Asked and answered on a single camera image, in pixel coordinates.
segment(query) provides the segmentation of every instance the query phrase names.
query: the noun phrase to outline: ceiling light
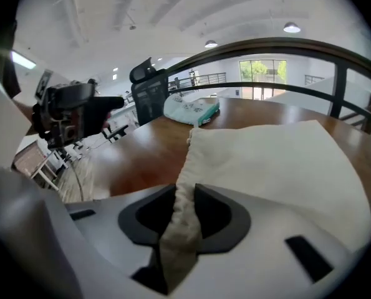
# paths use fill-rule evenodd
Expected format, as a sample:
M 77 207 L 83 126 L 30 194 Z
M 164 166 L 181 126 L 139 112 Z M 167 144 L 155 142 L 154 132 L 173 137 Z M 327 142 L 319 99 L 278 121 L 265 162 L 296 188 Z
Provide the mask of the ceiling light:
M 294 22 L 288 22 L 284 26 L 284 31 L 288 33 L 298 33 L 300 32 L 300 28 Z
M 206 42 L 205 47 L 216 47 L 218 44 L 214 40 L 209 40 Z
M 28 68 L 30 70 L 36 66 L 36 64 L 33 61 L 30 61 L 29 59 L 25 58 L 23 55 L 20 55 L 15 51 L 11 52 L 11 57 L 13 62 L 20 64 L 21 66 Z

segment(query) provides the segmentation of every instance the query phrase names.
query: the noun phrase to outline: desk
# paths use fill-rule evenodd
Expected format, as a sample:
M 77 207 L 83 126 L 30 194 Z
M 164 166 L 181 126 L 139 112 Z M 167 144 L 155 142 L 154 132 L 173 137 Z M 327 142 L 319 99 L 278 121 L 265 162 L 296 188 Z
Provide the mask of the desk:
M 317 120 L 354 166 L 371 207 L 370 135 L 343 121 L 299 107 L 240 98 L 220 98 L 219 101 L 219 113 L 203 128 L 237 129 Z M 186 139 L 190 130 L 190 125 L 162 116 L 103 150 L 97 162 L 100 172 L 105 176 L 104 181 L 109 183 L 111 196 L 175 183 L 188 152 Z
M 55 156 L 64 166 L 64 168 L 69 168 L 68 165 L 65 163 L 65 161 L 59 156 L 57 151 L 50 152 L 47 157 L 44 158 L 44 160 L 41 162 L 40 165 L 36 168 L 36 170 L 33 172 L 33 174 L 30 176 L 30 178 L 33 178 L 35 175 L 40 174 L 42 178 L 44 178 L 44 181 L 47 182 L 53 189 L 56 191 L 59 191 L 59 188 L 44 174 L 42 171 L 42 167 L 45 166 L 53 175 L 54 178 L 56 178 L 56 174 L 51 170 L 51 168 L 47 165 L 48 159 L 51 156 Z

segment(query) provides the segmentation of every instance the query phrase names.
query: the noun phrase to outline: white cloth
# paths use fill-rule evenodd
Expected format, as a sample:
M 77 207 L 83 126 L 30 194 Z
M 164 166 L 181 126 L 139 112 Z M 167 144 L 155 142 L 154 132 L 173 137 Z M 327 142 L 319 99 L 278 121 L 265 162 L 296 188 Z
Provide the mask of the white cloth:
M 240 130 L 194 128 L 176 183 L 173 217 L 160 243 L 163 271 L 169 279 L 173 267 L 180 275 L 181 263 L 189 260 L 201 238 L 193 204 L 196 183 L 291 206 L 351 252 L 371 238 L 371 213 L 360 179 L 317 121 Z

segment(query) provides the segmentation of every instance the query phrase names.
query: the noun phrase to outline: metal railing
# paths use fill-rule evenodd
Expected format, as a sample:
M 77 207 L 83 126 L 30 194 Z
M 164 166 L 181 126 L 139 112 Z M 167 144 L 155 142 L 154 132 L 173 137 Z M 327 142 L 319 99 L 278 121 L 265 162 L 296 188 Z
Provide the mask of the metal railing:
M 313 75 L 305 74 L 304 85 L 309 85 L 309 84 L 316 83 L 316 82 L 322 81 L 322 80 L 325 80 L 325 78 L 324 77 L 315 77 Z
M 216 88 L 216 87 L 263 87 L 276 88 L 297 93 L 311 95 L 322 98 L 331 102 L 328 114 L 334 118 L 339 118 L 342 107 L 349 108 L 354 112 L 363 115 L 371 129 L 371 112 L 357 105 L 345 101 L 346 76 L 347 70 L 352 69 L 369 79 L 371 79 L 371 60 L 362 57 L 355 52 L 337 47 L 332 44 L 298 38 L 263 38 L 239 41 L 222 45 L 220 47 L 207 50 L 196 54 L 184 61 L 181 61 L 166 71 L 169 76 L 181 71 L 191 69 L 198 65 L 214 62 L 217 60 L 239 57 L 250 54 L 292 54 L 304 57 L 312 57 L 335 64 L 334 87 L 332 94 L 312 90 L 295 85 L 285 85 L 269 82 L 230 82 L 230 83 L 213 83 L 210 85 L 198 85 L 195 87 L 171 90 L 170 93 L 185 92 L 195 88 Z
M 188 93 L 197 91 L 203 85 L 220 84 L 225 82 L 227 82 L 226 73 L 221 72 L 174 80 L 169 82 L 168 89 L 170 93 L 180 93 L 183 97 Z

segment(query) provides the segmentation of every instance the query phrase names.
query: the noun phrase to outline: chair backrest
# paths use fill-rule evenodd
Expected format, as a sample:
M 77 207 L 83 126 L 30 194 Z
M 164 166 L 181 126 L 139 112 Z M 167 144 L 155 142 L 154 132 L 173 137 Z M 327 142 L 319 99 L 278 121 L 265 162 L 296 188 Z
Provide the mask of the chair backrest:
M 140 65 L 136 66 L 130 72 L 130 81 L 133 84 L 142 83 L 150 78 L 154 77 L 156 73 L 156 69 L 152 66 L 150 59 L 142 62 Z
M 150 80 L 131 86 L 140 126 L 163 115 L 165 100 L 168 98 L 168 76 L 166 70 Z

